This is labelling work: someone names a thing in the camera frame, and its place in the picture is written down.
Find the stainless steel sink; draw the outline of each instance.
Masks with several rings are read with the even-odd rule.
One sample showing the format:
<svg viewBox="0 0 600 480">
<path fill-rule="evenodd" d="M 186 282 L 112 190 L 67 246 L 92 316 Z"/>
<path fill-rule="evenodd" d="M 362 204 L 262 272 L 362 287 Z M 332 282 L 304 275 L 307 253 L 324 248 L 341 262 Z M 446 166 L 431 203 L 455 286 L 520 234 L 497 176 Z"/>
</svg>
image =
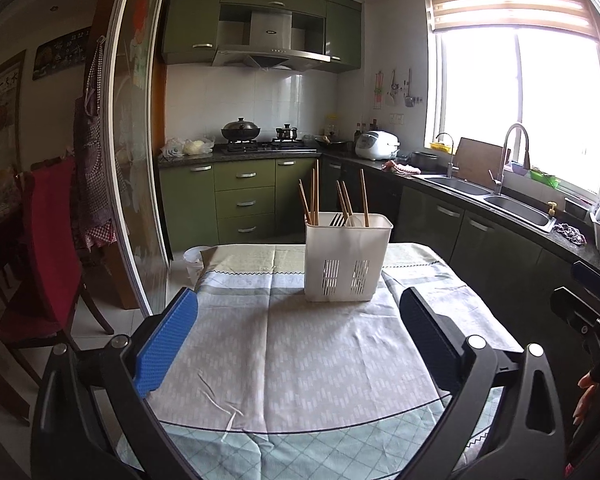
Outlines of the stainless steel sink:
<svg viewBox="0 0 600 480">
<path fill-rule="evenodd" d="M 481 196 L 491 194 L 489 189 L 485 187 L 477 186 L 471 182 L 460 180 L 458 178 L 449 178 L 448 176 L 439 175 L 418 175 L 418 178 L 427 180 L 432 184 L 438 184 L 439 186 L 449 187 L 455 189 L 460 193 L 464 193 L 471 196 Z"/>
<path fill-rule="evenodd" d="M 492 206 L 493 208 L 499 209 L 500 211 L 507 213 L 520 221 L 526 222 L 541 231 L 546 233 L 550 232 L 554 227 L 555 218 L 550 218 L 546 215 L 528 205 L 513 200 L 507 196 L 494 194 L 493 191 L 486 189 L 485 187 L 477 186 L 471 182 L 465 180 L 459 180 L 458 178 L 449 178 L 443 175 L 417 175 L 417 178 L 426 180 L 437 186 L 446 187 L 447 189 L 453 189 L 461 194 L 466 195 L 469 198 L 473 198 L 479 202 L 483 202 Z"/>
<path fill-rule="evenodd" d="M 548 215 L 506 196 L 491 195 L 482 197 L 482 200 L 498 209 L 503 209 L 525 222 L 535 225 L 539 229 L 542 229 L 542 231 L 549 232 L 555 224 L 555 218 L 550 218 Z"/>
</svg>

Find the tablecloth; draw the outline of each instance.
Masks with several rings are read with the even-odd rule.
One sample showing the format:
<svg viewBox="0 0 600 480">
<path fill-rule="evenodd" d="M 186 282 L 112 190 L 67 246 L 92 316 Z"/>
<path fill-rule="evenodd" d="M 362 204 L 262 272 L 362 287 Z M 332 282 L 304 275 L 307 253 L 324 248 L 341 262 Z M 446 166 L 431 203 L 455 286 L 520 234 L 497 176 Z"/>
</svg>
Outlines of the tablecloth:
<svg viewBox="0 0 600 480">
<path fill-rule="evenodd" d="M 398 312 L 415 286 L 465 335 L 521 348 L 435 253 L 390 244 L 369 302 L 309 303 L 304 246 L 219 246 L 204 254 L 199 314 L 147 401 L 205 479 L 393 478 L 450 401 Z M 494 388 L 458 466 L 477 454 Z M 128 443 L 123 460 L 138 466 Z"/>
</svg>

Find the chopsticks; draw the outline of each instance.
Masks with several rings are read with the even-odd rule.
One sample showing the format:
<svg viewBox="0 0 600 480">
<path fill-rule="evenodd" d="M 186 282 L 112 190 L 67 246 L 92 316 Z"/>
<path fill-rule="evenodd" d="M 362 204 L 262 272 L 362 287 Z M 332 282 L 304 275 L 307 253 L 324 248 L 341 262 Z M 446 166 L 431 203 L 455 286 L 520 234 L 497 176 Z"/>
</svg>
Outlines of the chopsticks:
<svg viewBox="0 0 600 480">
<path fill-rule="evenodd" d="M 302 202 L 302 208 L 304 208 L 304 218 L 306 222 L 311 225 L 311 215 L 309 215 L 309 207 L 306 204 L 306 196 L 304 195 L 304 187 L 302 186 L 302 179 L 298 179 L 298 186 L 300 189 L 300 202 Z"/>
<path fill-rule="evenodd" d="M 306 220 L 306 223 L 308 225 L 313 226 L 319 225 L 320 170 L 318 162 L 316 162 L 316 167 L 311 170 L 310 204 L 307 203 L 301 179 L 298 180 L 298 187 L 300 193 L 300 201 L 302 202 L 302 209 L 304 210 L 304 219 Z M 344 181 L 336 180 L 336 189 L 338 191 L 338 200 L 340 201 L 342 216 L 344 217 L 344 221 L 346 222 L 347 219 L 349 219 L 349 217 L 353 216 L 353 208 L 351 206 L 351 200 L 349 199 L 349 193 L 347 192 L 347 185 L 344 183 Z M 369 227 L 369 206 L 366 199 L 365 172 L 362 168 L 360 168 L 360 191 L 362 193 L 362 209 L 365 215 L 364 227 Z M 336 220 L 336 216 L 334 216 L 334 218 L 332 219 L 330 227 L 340 226 L 340 222 Z"/>
<path fill-rule="evenodd" d="M 365 171 L 360 168 L 360 187 L 362 188 L 362 209 L 365 212 L 365 227 L 369 227 L 369 206 L 366 204 Z"/>
</svg>

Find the green basket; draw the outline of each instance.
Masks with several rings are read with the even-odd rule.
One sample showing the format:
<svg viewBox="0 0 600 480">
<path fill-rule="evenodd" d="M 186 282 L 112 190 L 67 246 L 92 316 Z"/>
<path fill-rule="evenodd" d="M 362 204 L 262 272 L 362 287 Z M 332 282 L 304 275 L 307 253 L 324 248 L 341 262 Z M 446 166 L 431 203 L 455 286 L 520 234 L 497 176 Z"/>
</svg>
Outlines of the green basket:
<svg viewBox="0 0 600 480">
<path fill-rule="evenodd" d="M 558 186 L 560 185 L 560 180 L 555 175 L 550 175 L 544 171 L 535 170 L 534 168 L 532 168 L 529 173 L 531 175 L 531 180 L 542 182 L 546 186 L 558 189 Z"/>
</svg>

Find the sliding glass door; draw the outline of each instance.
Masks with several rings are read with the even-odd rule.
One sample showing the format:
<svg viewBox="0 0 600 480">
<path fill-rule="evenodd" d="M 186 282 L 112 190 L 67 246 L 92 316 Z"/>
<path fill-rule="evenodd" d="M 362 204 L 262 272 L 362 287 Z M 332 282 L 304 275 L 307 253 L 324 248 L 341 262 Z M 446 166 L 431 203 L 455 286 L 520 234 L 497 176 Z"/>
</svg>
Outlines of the sliding glass door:
<svg viewBox="0 0 600 480">
<path fill-rule="evenodd" d="M 162 0 L 117 0 L 103 70 L 109 196 L 126 273 L 142 312 L 164 310 L 168 261 L 155 197 L 151 70 Z"/>
</svg>

